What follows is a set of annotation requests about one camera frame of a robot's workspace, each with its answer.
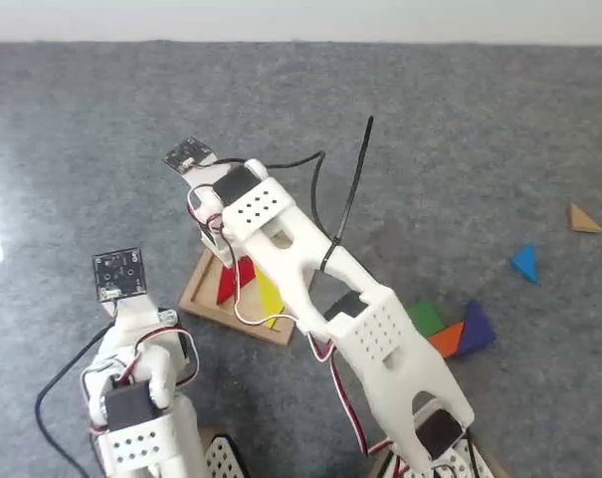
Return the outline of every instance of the white wall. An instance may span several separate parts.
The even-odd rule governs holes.
[[[602,0],[0,0],[0,41],[602,44]]]

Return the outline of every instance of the gray carpet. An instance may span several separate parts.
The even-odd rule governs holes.
[[[482,301],[499,339],[451,367],[514,476],[602,477],[602,234],[565,217],[574,201],[602,224],[602,48],[171,43],[0,45],[0,476],[72,476],[32,408],[105,321],[92,254],[141,246],[152,296],[176,304],[201,245],[166,150],[191,133],[264,161],[324,148],[318,199],[333,227],[369,114],[346,246],[448,321]],[[308,211],[310,169],[277,177]],[[506,263],[525,242],[538,285]],[[364,475],[370,460],[300,335],[281,349],[187,326],[200,421],[226,427],[255,476]],[[78,374],[45,419],[97,476]]]

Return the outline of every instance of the triangle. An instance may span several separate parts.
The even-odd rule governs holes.
[[[217,289],[217,306],[220,306],[225,301],[234,296],[236,288],[236,273],[234,267],[224,267],[221,269],[219,277],[219,288]],[[239,282],[241,287],[244,287],[252,279],[254,279],[254,264],[248,256],[243,256],[239,259]]]
[[[455,355],[470,354],[495,339],[496,333],[493,332],[489,318],[482,310],[482,306],[476,301],[470,301],[464,314],[464,329]]]
[[[464,324],[462,322],[453,324],[443,331],[429,337],[429,343],[436,349],[436,351],[440,353],[444,359],[447,359],[458,349],[463,328]]]
[[[423,337],[431,337],[444,329],[436,306],[430,302],[419,302],[407,308],[407,315]]]
[[[570,229],[577,232],[601,232],[602,228],[593,221],[579,206],[570,204]]]
[[[510,259],[510,264],[521,273],[521,275],[533,284],[537,283],[537,273],[535,272],[534,246],[526,244],[521,251]]]
[[[268,279],[268,277],[259,269],[254,266],[257,284],[259,285],[259,293],[261,294],[261,306],[263,307],[264,317],[273,316],[274,314],[280,314],[285,308],[279,289]],[[271,329],[276,323],[276,319],[270,319],[266,322],[266,325]]]

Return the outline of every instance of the blue tangram piece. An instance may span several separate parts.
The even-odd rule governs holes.
[[[510,264],[517,269],[521,275],[533,284],[537,283],[537,273],[535,272],[535,254],[532,244],[526,244],[512,259]]]
[[[470,301],[464,314],[464,328],[455,356],[470,354],[496,339],[489,318],[476,301]]]

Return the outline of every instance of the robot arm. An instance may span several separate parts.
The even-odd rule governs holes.
[[[82,373],[100,462],[109,477],[207,477],[196,412],[176,391],[177,374],[189,363],[179,337],[191,336],[179,327],[175,311],[160,311],[139,288],[143,271],[134,251],[96,257],[101,261],[96,267],[98,294],[117,299],[104,303],[114,326]],[[126,265],[130,257],[138,258],[136,272]],[[119,269],[124,273],[117,275]],[[130,284],[133,292],[126,289]],[[196,368],[190,378],[199,366],[192,346]]]
[[[180,172],[174,167],[178,158],[172,159],[173,164],[166,162]],[[202,171],[210,175],[216,167],[223,167],[216,171],[218,179],[209,187],[197,187],[197,175]],[[205,245],[228,267],[248,255],[276,284],[299,330],[340,351],[361,381],[392,450],[414,470],[430,470],[440,454],[425,447],[416,433],[415,396],[422,391],[433,395],[429,408],[447,410],[461,431],[473,422],[474,413],[444,360],[416,331],[395,293],[337,246],[324,272],[344,282],[352,300],[339,301],[341,307],[328,321],[313,305],[302,272],[320,267],[331,241],[267,169],[255,159],[229,170],[227,164],[190,162],[184,177],[192,186],[190,192],[197,192],[201,200],[190,213]],[[275,240],[281,235],[287,237],[283,246]]]

